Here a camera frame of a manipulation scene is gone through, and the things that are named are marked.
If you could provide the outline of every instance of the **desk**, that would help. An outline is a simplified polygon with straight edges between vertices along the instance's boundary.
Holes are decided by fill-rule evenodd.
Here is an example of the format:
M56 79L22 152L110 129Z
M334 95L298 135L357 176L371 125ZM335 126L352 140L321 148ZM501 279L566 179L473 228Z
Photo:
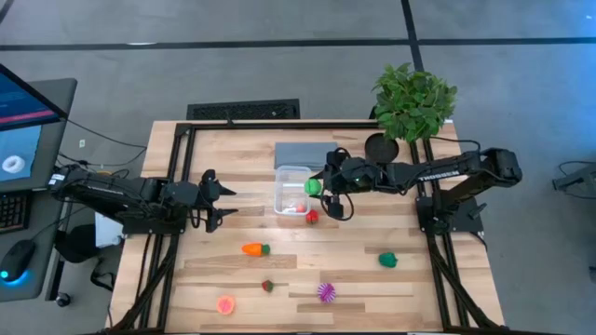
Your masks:
M76 80L44 80L29 84L66 113L70 113L75 97ZM5 193L28 188L39 189L47 184L52 168L56 163L56 156L60 149L65 126L66 121L42 126L34 165L32 166L32 177L27 180L2 182L0 192ZM17 241L31 238L40 229L58 219L61 210L62 202L54 200L48 191L34 192L29 228L20 232L0 234L0 257L4 257ZM44 284L49 257L54 245L55 232L56 229L47 229L35 238L35 254L31 259L27 275L18 285L8 285L0 281L0 302L33 299L39 295Z
M167 175L175 127L176 122L154 123L144 177ZM198 230L188 225L181 235L166 332L441 329L427 241L418 229L413 204L415 188L406 196L354 194L356 213L347 222L321 216L318 224L309 226L304 219L277 216L273 211L275 142L337 141L352 155L364 156L364 142L374 132L198 131L190 181L198 182L205 169L214 168L221 183L237 192L222 197L217 207L239 208L239 212L226 217L213 234L206 234L202 225ZM454 126L445 125L440 136L454 139ZM424 157L422 145L418 147ZM436 159L459 154L457 143L433 141L433 147ZM412 161L409 146L403 142L398 160ZM182 161L180 154L175 180L180 178ZM442 187L459 181L461 178L445 181ZM317 202L314 208L322 212ZM453 234L453 240L463 285L484 312L502 324L483 245L470 234ZM112 298L115 320L134 302L144 242L145 236L138 235L124 246ZM243 255L241 246L250 242L268 243L271 255ZM396 253L397 268L379 265L379 253L386 251ZM261 288L266 279L276 284L271 293ZM337 291L330 304L317 298L317 287L325 282L333 283ZM453 295L446 290L456 324ZM232 315L216 312L216 299L224 294L237 299ZM159 297L160 290L154 296L150 327L156 322Z

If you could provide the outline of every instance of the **computer monitor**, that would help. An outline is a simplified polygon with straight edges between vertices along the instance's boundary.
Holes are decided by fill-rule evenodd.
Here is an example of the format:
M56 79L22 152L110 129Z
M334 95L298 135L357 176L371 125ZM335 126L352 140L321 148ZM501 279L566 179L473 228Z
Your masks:
M67 113L0 64L0 131L44 125Z

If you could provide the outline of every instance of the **purple spiky ball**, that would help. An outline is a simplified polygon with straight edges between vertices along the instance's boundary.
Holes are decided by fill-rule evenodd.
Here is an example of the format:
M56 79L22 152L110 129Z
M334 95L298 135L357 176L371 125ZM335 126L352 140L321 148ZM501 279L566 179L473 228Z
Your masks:
M335 288L329 283L318 286L318 297L322 302L332 302L335 299Z

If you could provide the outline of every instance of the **plastic bin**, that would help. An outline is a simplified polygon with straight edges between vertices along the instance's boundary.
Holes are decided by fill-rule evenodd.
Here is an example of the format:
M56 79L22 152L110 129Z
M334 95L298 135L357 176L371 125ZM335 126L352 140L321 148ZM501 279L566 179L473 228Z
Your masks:
M310 211L310 198L305 182L312 176L308 167L281 166L276 169L276 190L273 209L277 214L305 216Z

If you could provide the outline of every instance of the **wooden tabletop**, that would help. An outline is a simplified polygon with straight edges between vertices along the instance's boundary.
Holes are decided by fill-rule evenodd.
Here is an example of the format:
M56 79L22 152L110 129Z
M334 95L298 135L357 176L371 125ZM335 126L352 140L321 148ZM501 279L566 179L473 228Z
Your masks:
M155 122L143 165L144 177L164 177L176 122ZM214 168L223 185L237 192L216 203L239 208L215 233L188 225L182 235L169 305L167 332L192 331L338 331L437 330L439 308L427 241L418 229L413 201L406 196L354 194L356 213L340 222L324 216L319 222L276 215L273 210L276 142L333 141L353 156L364 156L364 141L374 130L200 130L197 133L190 181L198 182ZM440 136L455 139L453 124ZM457 143L432 141L436 159L459 154ZM424 159L422 145L420 156ZM400 142L398 160L411 162L409 146ZM180 178L183 154L177 178ZM461 181L442 181L449 188ZM112 315L119 320L132 305L141 270L144 235L128 239L112 298ZM484 246L473 236L453 234L461 280L469 294L493 321L503 316ZM245 256L241 247L267 243L271 255ZM393 251L394 269L377 258ZM271 293L261 283L271 280ZM337 298L321 303L317 288L332 283ZM446 284L452 322L457 324L453 293ZM236 298L231 315L219 315L219 296ZM160 288L156 297L161 296ZM150 326L156 323L159 298L154 299Z

